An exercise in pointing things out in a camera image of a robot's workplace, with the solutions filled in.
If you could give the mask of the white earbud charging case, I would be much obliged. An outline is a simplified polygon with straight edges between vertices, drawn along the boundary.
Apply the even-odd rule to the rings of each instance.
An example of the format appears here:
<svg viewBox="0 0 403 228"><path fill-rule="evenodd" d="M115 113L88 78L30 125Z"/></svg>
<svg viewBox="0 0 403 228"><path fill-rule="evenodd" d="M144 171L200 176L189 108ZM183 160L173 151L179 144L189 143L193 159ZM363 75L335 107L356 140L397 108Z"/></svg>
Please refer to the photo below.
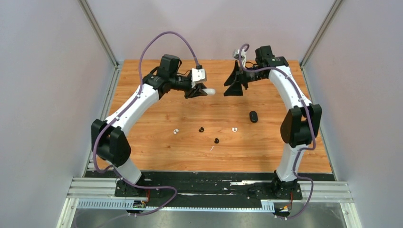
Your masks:
<svg viewBox="0 0 403 228"><path fill-rule="evenodd" d="M216 90L212 89L212 88L204 88L202 89L202 91L206 94L206 95L215 95L216 94Z"/></svg>

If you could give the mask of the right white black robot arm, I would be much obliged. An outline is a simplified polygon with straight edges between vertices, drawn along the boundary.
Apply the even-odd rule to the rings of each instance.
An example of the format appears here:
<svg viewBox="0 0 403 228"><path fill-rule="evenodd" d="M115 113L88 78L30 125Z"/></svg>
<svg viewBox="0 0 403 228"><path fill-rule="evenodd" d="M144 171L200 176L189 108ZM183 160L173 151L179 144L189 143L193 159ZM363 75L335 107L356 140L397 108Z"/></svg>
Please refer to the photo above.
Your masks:
<svg viewBox="0 0 403 228"><path fill-rule="evenodd" d="M257 48L255 63L246 67L248 48L249 45L245 44L242 49L234 50L235 65L224 83L227 87L224 96L242 96L249 83L268 79L277 89L287 110L280 126L280 136L285 144L280 165L270 183L254 184L251 191L258 199L300 200L302 194L297 182L300 178L298 169L304 152L316 148L322 107L313 104L304 95L292 76L288 61L275 56L270 46Z"/></svg>

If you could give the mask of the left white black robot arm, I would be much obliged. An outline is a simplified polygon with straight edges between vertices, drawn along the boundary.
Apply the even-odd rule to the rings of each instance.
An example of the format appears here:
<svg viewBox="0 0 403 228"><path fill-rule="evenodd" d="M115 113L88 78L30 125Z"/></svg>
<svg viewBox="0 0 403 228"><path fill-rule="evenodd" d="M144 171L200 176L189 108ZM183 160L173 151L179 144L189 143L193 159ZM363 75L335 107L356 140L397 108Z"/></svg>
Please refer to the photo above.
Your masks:
<svg viewBox="0 0 403 228"><path fill-rule="evenodd" d="M207 77L201 65L192 68L187 75L178 72L181 65L179 57L163 55L159 66L141 79L137 90L117 111L104 120L95 119L91 124L93 157L109 163L134 196L141 196L147 188L143 174L130 159L131 146L127 137L134 124L171 90L183 91L186 99L215 94L214 89L204 85Z"/></svg>

